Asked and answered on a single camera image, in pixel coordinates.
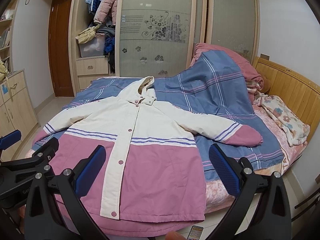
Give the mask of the person's hand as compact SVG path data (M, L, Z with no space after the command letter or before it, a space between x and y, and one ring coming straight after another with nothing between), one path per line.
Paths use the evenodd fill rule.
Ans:
M186 240L186 238L176 231L171 231L166 234L165 240Z

